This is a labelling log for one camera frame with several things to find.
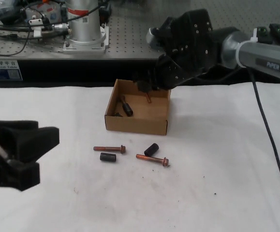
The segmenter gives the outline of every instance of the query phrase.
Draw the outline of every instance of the robotic arm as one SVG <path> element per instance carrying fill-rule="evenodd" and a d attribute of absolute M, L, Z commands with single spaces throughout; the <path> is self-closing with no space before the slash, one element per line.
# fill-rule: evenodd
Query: robotic arm
<path fill-rule="evenodd" d="M 154 72 L 138 82 L 141 91 L 172 89 L 221 65 L 235 70 L 250 67 L 280 78 L 280 46 L 256 43 L 229 27 L 213 30 L 206 10 L 167 18 L 160 28 L 149 29 L 147 42 L 163 47 Z"/>

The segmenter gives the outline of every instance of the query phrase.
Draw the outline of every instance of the screw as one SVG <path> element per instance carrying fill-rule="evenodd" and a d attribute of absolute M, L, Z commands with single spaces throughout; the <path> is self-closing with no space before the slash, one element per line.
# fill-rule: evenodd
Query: screw
<path fill-rule="evenodd" d="M 94 146 L 94 151 L 119 151 L 121 154 L 126 152 L 126 147 L 121 146 Z"/>
<path fill-rule="evenodd" d="M 147 161 L 152 161 L 156 163 L 161 163 L 164 167 L 167 167 L 169 165 L 169 160 L 164 157 L 164 159 L 159 159 L 159 158 L 154 158 L 154 157 L 148 157 L 148 156 L 143 156 L 137 154 L 135 157 L 137 157 L 140 160 L 147 160 Z"/>
<path fill-rule="evenodd" d="M 146 96 L 146 100 L 148 103 L 151 103 L 151 99 L 150 99 L 150 96 L 148 93 L 145 93 L 145 96 Z"/>

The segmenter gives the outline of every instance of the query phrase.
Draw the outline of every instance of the black cable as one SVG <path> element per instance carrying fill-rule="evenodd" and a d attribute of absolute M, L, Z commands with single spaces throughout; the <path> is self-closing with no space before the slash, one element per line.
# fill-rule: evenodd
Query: black cable
<path fill-rule="evenodd" d="M 74 18 L 71 18 L 71 19 L 67 19 L 65 21 L 60 21 L 60 22 L 56 22 L 56 23 L 38 24 L 38 25 L 33 25 L 33 26 L 34 27 L 48 27 L 48 26 L 51 26 L 51 25 L 56 25 L 56 24 L 61 24 L 61 23 L 68 23 L 68 22 L 71 22 L 71 21 L 83 18 L 85 16 L 88 16 L 91 13 L 95 12 L 96 10 L 98 10 L 99 8 L 100 8 L 100 6 L 97 6 L 97 7 L 93 8 L 91 11 L 88 11 L 86 14 L 83 14 L 83 15 L 80 15 L 78 17 L 74 17 Z M 30 26 L 23 25 L 23 26 L 18 26 L 18 28 L 14 28 L 13 26 L 11 26 L 12 29 L 7 29 L 8 26 L 9 25 L 3 25 L 3 27 L 2 26 L 0 27 L 0 30 L 21 31 L 23 28 L 29 28 L 30 27 Z"/>
<path fill-rule="evenodd" d="M 259 98 L 259 93 L 258 93 L 255 77 L 254 77 L 254 74 L 252 73 L 252 70 L 250 70 L 249 68 L 247 68 L 247 70 L 248 70 L 248 73 L 250 75 L 252 85 L 254 87 L 254 91 L 255 91 L 257 103 L 258 103 L 258 106 L 259 106 L 259 110 L 260 110 L 262 119 L 263 119 L 263 121 L 265 123 L 265 128 L 266 128 L 267 134 L 269 135 L 269 138 L 270 138 L 270 141 L 271 141 L 271 144 L 272 144 L 272 147 L 273 147 L 276 163 L 277 163 L 277 166 L 279 167 L 279 171 L 280 171 L 280 158 L 279 158 L 279 154 L 277 152 L 277 148 L 275 146 L 275 142 L 274 142 L 274 139 L 273 139 L 273 136 L 272 136 L 269 124 L 268 124 L 268 122 L 266 120 L 265 113 L 264 113 L 264 110 L 263 110 L 261 102 L 260 102 L 260 98 Z"/>
<path fill-rule="evenodd" d="M 23 48 L 22 48 L 20 51 L 15 52 L 15 53 L 13 53 L 13 54 L 0 54 L 0 57 L 10 57 L 10 56 L 17 55 L 17 54 L 21 53 L 22 51 L 24 51 L 24 49 L 25 49 L 25 47 L 26 47 L 26 45 L 27 45 L 27 42 L 28 42 L 28 40 L 29 40 L 30 32 L 31 32 L 31 28 L 29 28 L 28 35 L 27 35 L 27 38 L 26 38 L 26 40 L 25 40 L 24 46 L 23 46 Z"/>
<path fill-rule="evenodd" d="M 69 33 L 67 31 L 62 31 L 62 32 L 53 33 L 53 34 L 49 34 L 49 35 L 43 35 L 42 38 L 40 38 L 40 37 L 30 37 L 28 40 L 39 40 L 39 39 L 46 40 L 46 39 L 56 38 L 56 37 L 59 37 L 59 36 L 65 36 L 65 35 L 68 35 L 68 34 Z M 17 34 L 0 35 L 0 38 L 9 39 L 9 40 L 12 40 L 12 41 L 27 39 L 26 37 L 25 38 L 24 37 L 18 37 Z"/>
<path fill-rule="evenodd" d="M 222 81 L 225 81 L 226 79 L 232 77 L 233 75 L 237 74 L 240 70 L 241 70 L 241 68 L 235 69 L 232 72 L 230 72 L 229 74 L 227 74 L 226 76 L 224 76 L 220 79 L 216 79 L 216 80 L 208 80 L 208 79 L 203 79 L 201 77 L 194 77 L 194 79 L 197 80 L 197 81 L 206 82 L 208 84 L 218 84 L 218 83 L 220 83 Z"/>

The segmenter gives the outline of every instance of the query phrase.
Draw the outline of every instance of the copper bolt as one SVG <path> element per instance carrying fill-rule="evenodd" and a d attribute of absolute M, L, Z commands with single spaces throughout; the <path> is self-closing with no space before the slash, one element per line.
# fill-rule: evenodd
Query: copper bolt
<path fill-rule="evenodd" d="M 148 103 L 151 103 L 151 99 L 150 99 L 150 96 L 148 93 L 145 93 L 145 96 L 146 96 L 146 100 Z"/>
<path fill-rule="evenodd" d="M 140 160 L 147 160 L 147 161 L 152 161 L 156 163 L 161 163 L 164 167 L 167 167 L 169 165 L 169 160 L 164 157 L 164 159 L 159 159 L 159 158 L 154 158 L 154 157 L 148 157 L 148 156 L 143 156 L 137 154 L 135 157 L 137 157 Z"/>
<path fill-rule="evenodd" d="M 126 147 L 121 146 L 94 146 L 94 151 L 118 151 L 121 154 L 126 152 Z"/>
<path fill-rule="evenodd" d="M 126 97 L 124 95 L 120 95 L 119 99 L 123 104 L 126 104 Z"/>

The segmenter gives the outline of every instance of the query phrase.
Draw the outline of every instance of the sticker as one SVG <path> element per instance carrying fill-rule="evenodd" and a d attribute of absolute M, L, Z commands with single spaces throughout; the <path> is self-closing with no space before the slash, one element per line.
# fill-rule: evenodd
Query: sticker
<path fill-rule="evenodd" d="M 88 11 L 72 10 L 72 9 L 68 8 L 68 19 L 73 19 L 73 18 L 79 17 L 81 15 L 85 15 L 87 13 L 88 13 Z M 74 21 L 79 22 L 79 23 L 88 23 L 88 16 L 75 19 Z"/>
<path fill-rule="evenodd" d="M 0 60 L 0 80 L 23 80 L 16 60 Z"/>
<path fill-rule="evenodd" d="M 270 60 L 257 58 L 256 59 L 256 64 L 260 65 L 260 66 L 263 66 L 267 69 L 271 69 L 273 71 L 280 72 L 280 63 L 276 63 L 276 62 L 272 62 Z"/>

